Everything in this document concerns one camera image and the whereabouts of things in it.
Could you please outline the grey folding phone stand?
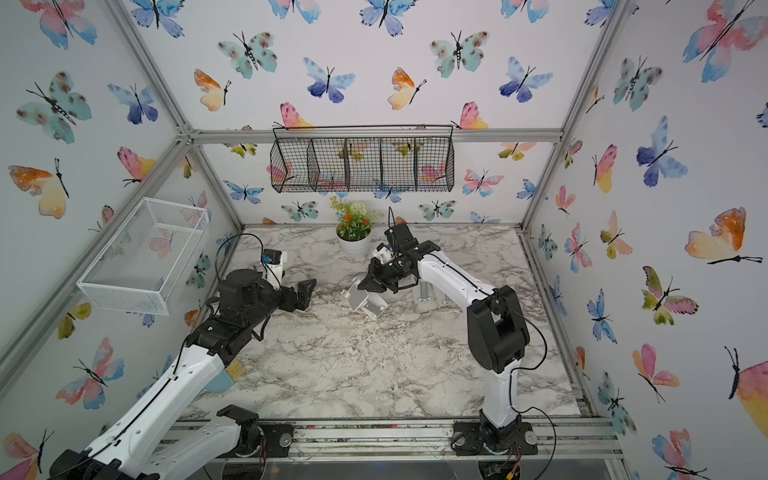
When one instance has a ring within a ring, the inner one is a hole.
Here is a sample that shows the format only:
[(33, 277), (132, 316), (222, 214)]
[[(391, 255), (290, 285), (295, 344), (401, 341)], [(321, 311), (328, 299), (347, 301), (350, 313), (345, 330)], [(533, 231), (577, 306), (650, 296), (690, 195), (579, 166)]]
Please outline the grey folding phone stand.
[(420, 283), (412, 290), (412, 297), (415, 302), (429, 302), (433, 300), (433, 288), (425, 282)]

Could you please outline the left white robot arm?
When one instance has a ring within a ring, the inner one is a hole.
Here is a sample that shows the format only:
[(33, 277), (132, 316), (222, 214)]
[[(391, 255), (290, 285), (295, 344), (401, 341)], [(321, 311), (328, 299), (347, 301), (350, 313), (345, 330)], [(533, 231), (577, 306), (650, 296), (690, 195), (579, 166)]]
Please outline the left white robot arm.
[(268, 441), (257, 413), (229, 405), (204, 427), (165, 449), (160, 442), (178, 417), (252, 340), (263, 337), (277, 311), (306, 310), (317, 282), (272, 285), (261, 272), (226, 275), (208, 299), (211, 315), (183, 341), (155, 384), (84, 450), (66, 450), (52, 479), (186, 479), (220, 456), (264, 460)]

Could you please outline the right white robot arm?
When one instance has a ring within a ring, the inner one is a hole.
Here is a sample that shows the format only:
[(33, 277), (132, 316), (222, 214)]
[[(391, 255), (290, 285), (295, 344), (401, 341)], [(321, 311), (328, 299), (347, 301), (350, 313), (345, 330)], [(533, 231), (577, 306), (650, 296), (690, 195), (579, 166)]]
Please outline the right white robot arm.
[(517, 422), (518, 371), (530, 343), (517, 293), (494, 287), (452, 262), (432, 241), (420, 242), (405, 224), (385, 231), (363, 279), (344, 292), (350, 308), (374, 319), (385, 309), (383, 293), (398, 293), (426, 283), (466, 313), (467, 342), (485, 370), (481, 422), (499, 436)]

